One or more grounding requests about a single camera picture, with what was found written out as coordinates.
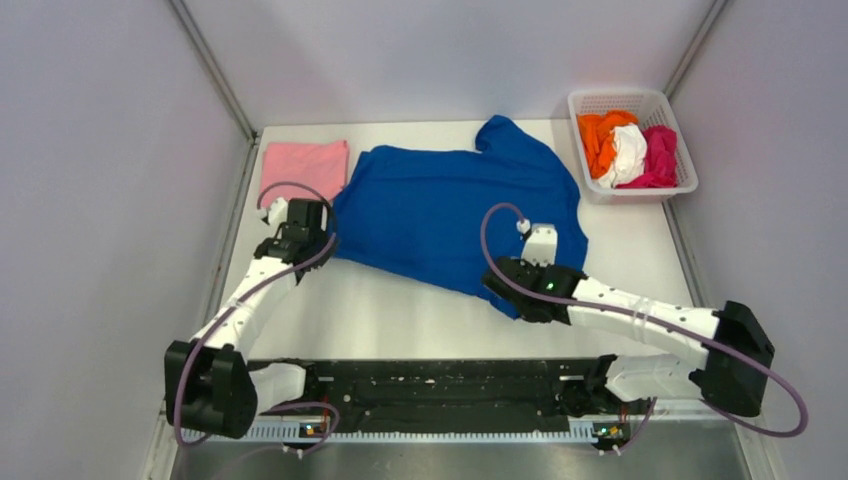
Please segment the blue t shirt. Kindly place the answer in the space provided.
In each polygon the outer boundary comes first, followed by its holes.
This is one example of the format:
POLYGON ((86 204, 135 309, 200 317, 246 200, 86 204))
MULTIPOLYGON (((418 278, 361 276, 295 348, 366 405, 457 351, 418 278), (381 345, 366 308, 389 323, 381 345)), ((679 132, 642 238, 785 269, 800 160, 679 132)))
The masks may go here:
POLYGON ((588 239, 579 201, 578 185, 555 152, 495 115, 471 151, 380 145, 362 152, 334 200, 335 255, 479 297, 515 318, 515 308, 481 281, 488 268, 479 238, 485 213, 508 202, 529 220, 554 225, 557 264, 582 269, 588 239))

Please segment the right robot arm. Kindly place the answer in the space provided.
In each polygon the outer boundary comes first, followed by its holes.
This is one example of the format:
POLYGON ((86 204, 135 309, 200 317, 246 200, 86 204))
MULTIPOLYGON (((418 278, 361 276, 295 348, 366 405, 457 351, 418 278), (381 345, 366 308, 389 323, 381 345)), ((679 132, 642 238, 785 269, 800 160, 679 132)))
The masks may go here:
POLYGON ((720 309, 685 307, 611 287, 580 270, 500 257, 483 285, 530 323, 597 329, 658 349, 654 356, 616 354, 586 385, 589 404, 612 412, 649 397, 699 399, 726 413, 760 414, 775 349, 753 311, 728 301, 720 309))

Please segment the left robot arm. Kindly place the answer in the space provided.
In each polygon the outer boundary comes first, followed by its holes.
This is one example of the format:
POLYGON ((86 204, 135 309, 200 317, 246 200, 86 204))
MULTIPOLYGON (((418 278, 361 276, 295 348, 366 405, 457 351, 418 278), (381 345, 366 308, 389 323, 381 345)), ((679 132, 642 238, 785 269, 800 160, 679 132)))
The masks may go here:
POLYGON ((304 367, 284 361, 252 369, 246 355, 286 295, 335 253, 335 214, 328 201, 303 198, 279 198, 263 212, 274 232, 256 247, 230 298, 191 339, 165 351, 166 418, 177 432, 238 439, 279 404, 302 414, 319 404, 321 388, 304 367))

